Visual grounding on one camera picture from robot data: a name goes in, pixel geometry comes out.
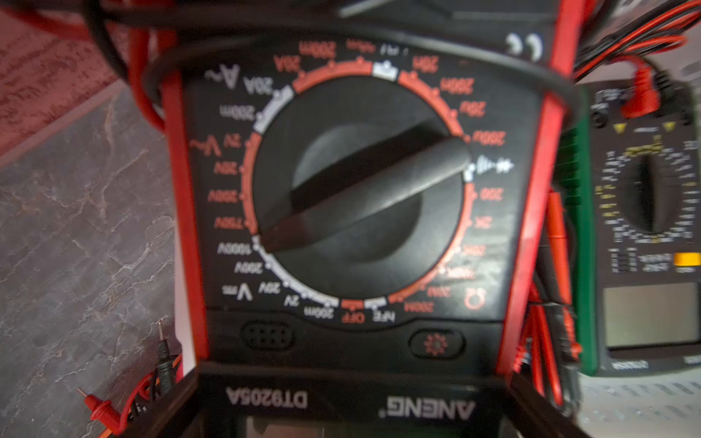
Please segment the green large multimeter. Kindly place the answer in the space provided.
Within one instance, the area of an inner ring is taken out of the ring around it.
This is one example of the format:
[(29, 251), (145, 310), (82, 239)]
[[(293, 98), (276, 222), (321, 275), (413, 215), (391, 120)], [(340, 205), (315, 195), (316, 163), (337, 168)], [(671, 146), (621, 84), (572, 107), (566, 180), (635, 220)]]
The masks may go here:
[(700, 148), (694, 93), (654, 64), (581, 85), (554, 180), (573, 232), (583, 373), (700, 363)]

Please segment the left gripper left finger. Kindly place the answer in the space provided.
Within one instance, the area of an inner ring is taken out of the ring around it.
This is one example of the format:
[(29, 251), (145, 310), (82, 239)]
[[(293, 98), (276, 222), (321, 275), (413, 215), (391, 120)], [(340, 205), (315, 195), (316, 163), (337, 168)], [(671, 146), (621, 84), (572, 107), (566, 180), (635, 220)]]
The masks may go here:
[(199, 416), (199, 373), (193, 370), (120, 437), (199, 437)]

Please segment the orange multimeter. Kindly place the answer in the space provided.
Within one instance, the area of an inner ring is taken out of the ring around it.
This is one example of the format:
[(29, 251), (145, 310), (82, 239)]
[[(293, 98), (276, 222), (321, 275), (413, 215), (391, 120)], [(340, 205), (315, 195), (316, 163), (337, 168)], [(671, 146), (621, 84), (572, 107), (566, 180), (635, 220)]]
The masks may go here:
[(89, 420), (103, 428), (100, 437), (120, 437), (132, 423), (146, 415), (155, 403), (171, 392), (184, 378), (183, 354), (173, 354), (171, 351), (162, 319), (157, 322), (157, 330), (156, 363), (134, 385), (122, 408), (115, 408), (111, 400), (87, 393), (80, 387), (76, 388), (89, 410)]

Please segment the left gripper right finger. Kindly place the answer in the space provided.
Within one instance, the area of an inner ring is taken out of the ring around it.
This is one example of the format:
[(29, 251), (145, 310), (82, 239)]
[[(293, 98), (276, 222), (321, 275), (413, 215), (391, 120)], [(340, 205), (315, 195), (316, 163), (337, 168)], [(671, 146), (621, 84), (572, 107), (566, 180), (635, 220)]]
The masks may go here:
[(520, 374), (513, 374), (506, 401), (507, 419), (523, 437), (590, 438), (560, 414)]

